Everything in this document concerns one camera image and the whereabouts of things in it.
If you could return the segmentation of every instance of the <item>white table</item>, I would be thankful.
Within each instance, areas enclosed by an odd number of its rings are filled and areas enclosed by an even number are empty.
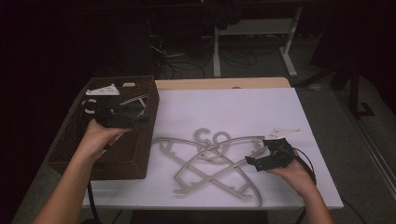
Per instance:
[[[167,136],[192,141],[194,132],[199,128],[207,128],[211,130],[211,134],[224,131],[232,138],[267,135],[274,128],[301,130],[301,133],[290,136],[287,140],[293,147],[305,152],[312,161],[318,179],[318,189],[326,205],[330,209],[343,207],[295,89],[160,91],[154,138]],[[174,145],[172,150],[176,152],[175,155],[185,160],[193,156],[191,153],[196,154],[194,147],[186,145]],[[231,146],[225,155],[232,161],[239,161],[252,150],[252,143],[236,144]],[[251,189],[247,190],[247,194],[252,195],[252,198],[241,200],[213,183],[206,183],[188,194],[176,194],[174,190],[181,189],[181,186],[175,181],[174,175],[181,166],[160,151],[160,144],[154,144],[150,151],[146,179],[93,181],[95,204],[98,207],[122,209],[197,210],[270,210],[304,206],[302,198],[279,176],[256,172],[254,166],[246,163],[239,167],[260,192],[260,205]],[[206,164],[197,164],[197,167],[207,174],[219,169]],[[191,171],[187,171],[183,178],[190,184],[189,181],[199,181],[195,176]],[[243,185],[240,175],[235,170],[217,180],[237,189]],[[89,205],[88,196],[85,197],[83,205]]]

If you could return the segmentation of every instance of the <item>wooden crate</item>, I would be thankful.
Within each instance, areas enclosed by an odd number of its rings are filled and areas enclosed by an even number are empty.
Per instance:
[[[122,87],[124,83],[134,83]],[[95,90],[114,84],[120,96],[87,96],[86,90]],[[137,122],[93,166],[92,180],[143,179],[146,177],[151,138],[160,101],[154,77],[100,77],[93,78],[75,100],[64,125],[52,144],[47,165],[62,174],[75,153],[86,125],[93,118],[84,109],[95,108],[111,100],[126,101],[147,94],[143,116],[148,122]],[[82,105],[94,99],[96,103]]]

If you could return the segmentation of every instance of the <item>hand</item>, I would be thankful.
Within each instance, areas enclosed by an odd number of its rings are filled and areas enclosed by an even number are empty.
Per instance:
[[[268,172],[280,175],[302,197],[318,190],[311,176],[297,160],[293,160],[286,168],[275,168]]]
[[[102,150],[105,145],[112,146],[116,142],[116,136],[121,133],[127,133],[130,129],[104,128],[98,124],[95,119],[88,123],[87,130],[78,145],[76,154],[87,157],[96,161],[102,156]]]

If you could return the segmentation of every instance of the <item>black cord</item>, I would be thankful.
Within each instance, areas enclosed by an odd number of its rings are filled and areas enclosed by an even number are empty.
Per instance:
[[[120,210],[120,211],[117,213],[116,217],[114,217],[113,222],[111,222],[111,224],[115,224],[115,223],[117,222],[117,219],[119,219],[119,217],[120,217],[120,215],[121,215],[122,212],[123,212],[123,210]]]
[[[227,63],[228,65],[230,65],[232,67],[236,67],[236,68],[247,68],[247,67],[249,67],[248,62],[247,63],[238,62],[237,60],[234,60],[234,59],[231,59],[231,58],[225,56],[225,54],[223,54],[223,53],[219,53],[219,56],[225,63]]]
[[[341,197],[341,201],[343,202],[343,203],[345,203],[350,209],[352,209],[352,211],[356,214],[356,216],[358,216],[358,218],[361,220],[361,222],[363,223],[363,224],[367,224],[367,222],[366,222],[366,220],[364,219],[364,217],[361,215],[361,213],[358,211],[358,210],[356,210],[353,206],[352,206],[352,204],[350,203],[350,202],[348,202],[345,198],[343,198],[343,197]]]
[[[191,63],[192,61],[191,60],[188,60],[188,61],[176,61],[176,62],[169,62],[169,61],[167,61],[167,62],[164,62],[163,64],[164,64],[164,67],[166,68],[166,65],[167,66],[169,66],[171,69],[172,69],[172,72],[173,72],[173,75],[175,74],[175,73],[180,73],[180,72],[178,72],[178,71],[176,71],[175,69],[179,69],[179,70],[182,70],[182,71],[195,71],[195,70],[201,70],[202,71],[202,78],[205,78],[205,67],[209,64],[209,62],[210,62],[210,59],[212,58],[212,56],[211,56],[211,54],[207,57],[207,60],[206,60],[206,62],[203,64],[203,65],[200,65],[200,64],[197,64],[197,63]],[[187,68],[187,67],[182,67],[182,66],[179,66],[179,64],[180,65],[183,65],[183,64],[186,64],[186,65],[192,65],[192,66],[194,66],[193,68]]]
[[[303,152],[302,152],[300,149],[298,149],[298,148],[295,148],[295,147],[294,147],[293,149],[295,149],[295,150],[297,150],[298,152],[302,153],[302,154],[306,157],[306,159],[307,159],[308,162],[309,162],[309,165],[311,166],[311,171],[312,171],[312,173],[315,174],[314,166],[312,165],[312,162],[311,162],[311,160],[309,160],[308,156],[307,156],[305,153],[303,153]]]
[[[301,212],[301,214],[298,216],[297,221],[295,224],[300,224],[303,222],[304,218],[306,215],[306,208],[304,207],[303,211]]]
[[[88,181],[88,197],[90,198],[90,207],[91,207],[91,211],[93,214],[93,217],[95,218],[96,221],[100,222],[98,213],[96,211],[96,206],[95,206],[95,201],[93,200],[93,193],[92,193],[92,186],[91,186],[91,181]]]
[[[166,70],[166,66],[168,66],[168,67],[170,67],[172,69],[172,71],[171,71],[172,72],[172,76],[170,76],[169,78],[168,78],[168,75],[167,75],[168,71]],[[175,67],[172,66],[169,63],[163,63],[163,68],[164,68],[163,69],[164,76],[165,76],[166,79],[174,79],[175,78],[175,74],[179,74],[181,76],[181,73],[179,71],[176,71]]]

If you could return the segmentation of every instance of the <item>wicker basket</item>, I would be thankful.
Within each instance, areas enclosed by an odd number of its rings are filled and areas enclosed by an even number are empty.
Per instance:
[[[124,83],[134,83],[122,87]],[[114,84],[120,91],[120,96],[86,96],[85,90],[95,90]],[[157,115],[160,97],[154,77],[101,77],[93,78],[82,90],[75,100],[64,125],[58,132],[52,144],[52,153],[49,156],[48,166],[62,174],[75,153],[80,138],[85,132],[85,127],[92,119],[86,114],[81,103],[89,98],[96,100],[95,105],[108,101],[108,97],[118,97],[119,101],[126,101],[141,95],[145,98],[144,116],[148,117],[147,123],[137,122],[132,131],[125,133],[99,159],[92,169],[92,180],[116,179],[143,179],[149,162],[149,151],[154,123]]]

